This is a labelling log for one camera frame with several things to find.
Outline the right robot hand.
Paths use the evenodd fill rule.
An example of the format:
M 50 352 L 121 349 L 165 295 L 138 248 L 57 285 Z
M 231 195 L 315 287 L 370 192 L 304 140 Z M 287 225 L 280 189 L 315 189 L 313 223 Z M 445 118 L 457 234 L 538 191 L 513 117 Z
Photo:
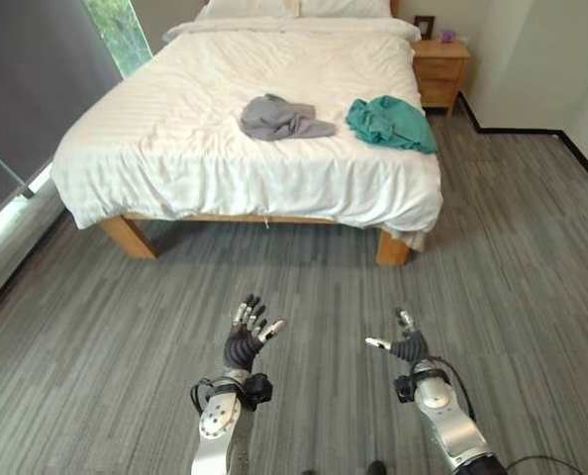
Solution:
M 385 340 L 368 336 L 364 342 L 409 363 L 419 363 L 429 356 L 429 347 L 423 334 L 419 331 L 413 317 L 403 308 L 395 309 L 395 318 L 402 330 L 401 340 Z

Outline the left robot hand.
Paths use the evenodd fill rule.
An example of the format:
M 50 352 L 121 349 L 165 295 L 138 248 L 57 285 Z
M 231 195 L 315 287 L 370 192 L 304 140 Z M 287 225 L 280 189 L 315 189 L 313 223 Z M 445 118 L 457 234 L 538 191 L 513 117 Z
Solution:
M 265 345 L 285 328 L 282 319 L 270 323 L 266 306 L 258 295 L 249 294 L 233 313 L 232 326 L 224 345 L 224 367 L 250 373 Z

